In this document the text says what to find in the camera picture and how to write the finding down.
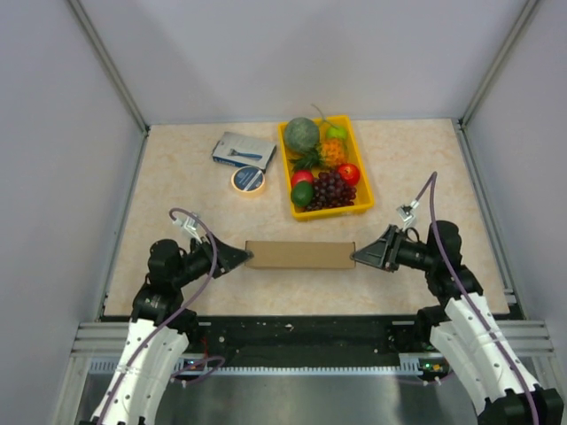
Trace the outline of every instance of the yellow plastic basket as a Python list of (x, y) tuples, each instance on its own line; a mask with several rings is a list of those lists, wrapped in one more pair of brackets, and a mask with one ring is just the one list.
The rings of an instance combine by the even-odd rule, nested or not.
[[(288, 199), (290, 199), (291, 215), (295, 220), (316, 220), (325, 219), (328, 217), (337, 217), (339, 215), (347, 214), (361, 214), (365, 213), (366, 210), (372, 208), (374, 205), (374, 195), (372, 195), (372, 190), (369, 185), (369, 179), (366, 175), (364, 165), (362, 164), (361, 153), (358, 150), (358, 145), (356, 143), (356, 138), (354, 137), (353, 126), (351, 125), (350, 119), (346, 115), (336, 115), (334, 117), (327, 117), (327, 120), (332, 122), (337, 126), (343, 126), (348, 131), (348, 137), (346, 139), (346, 148), (348, 149), (348, 162), (355, 164), (361, 171), (361, 180), (356, 185), (356, 199), (354, 200), (354, 205), (341, 206), (338, 208), (329, 208), (319, 211), (306, 212), (304, 208), (298, 208), (295, 206), (290, 199), (291, 196), (291, 177), (293, 176), (293, 164), (291, 160), (296, 158), (297, 155), (291, 152), (284, 142), (284, 131), (287, 122), (280, 122), (278, 125), (278, 134), (280, 137), (280, 147), (282, 150), (282, 161), (283, 170), (285, 171), (285, 182), (287, 183)], [(321, 119), (315, 119), (315, 124), (321, 124)], [(319, 133), (321, 138), (324, 137), (329, 124), (324, 122), (319, 127)], [(314, 168), (313, 174), (316, 177), (319, 173), (319, 169)]]

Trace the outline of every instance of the red tomato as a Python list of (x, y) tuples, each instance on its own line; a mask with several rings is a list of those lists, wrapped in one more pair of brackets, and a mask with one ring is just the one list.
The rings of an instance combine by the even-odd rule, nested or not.
[(361, 179), (361, 171), (355, 164), (343, 164), (337, 171), (349, 186), (356, 186), (356, 183)]
[(291, 178), (291, 187), (294, 188), (299, 182), (308, 182), (313, 184), (313, 175), (309, 170), (299, 170), (294, 173)]

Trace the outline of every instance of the brown box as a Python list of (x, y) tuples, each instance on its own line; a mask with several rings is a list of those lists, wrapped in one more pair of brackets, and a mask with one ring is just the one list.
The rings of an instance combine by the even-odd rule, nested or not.
[(254, 257), (246, 262), (251, 268), (347, 269), (354, 242), (268, 242), (246, 241)]

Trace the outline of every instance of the gray floor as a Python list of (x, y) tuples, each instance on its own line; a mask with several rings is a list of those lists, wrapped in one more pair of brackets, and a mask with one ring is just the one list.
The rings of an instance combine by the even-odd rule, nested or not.
[[(110, 378), (89, 376), (81, 419)], [(189, 424), (476, 425), (477, 418), (455, 377), (424, 388), (390, 376), (213, 376), (186, 390), (170, 384), (164, 394), (156, 425)]]

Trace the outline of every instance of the melon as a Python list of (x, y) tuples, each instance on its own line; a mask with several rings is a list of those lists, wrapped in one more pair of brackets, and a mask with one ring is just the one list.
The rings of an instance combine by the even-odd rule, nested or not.
[(283, 141), (292, 151), (306, 153), (319, 143), (319, 128), (309, 118), (294, 118), (285, 126)]

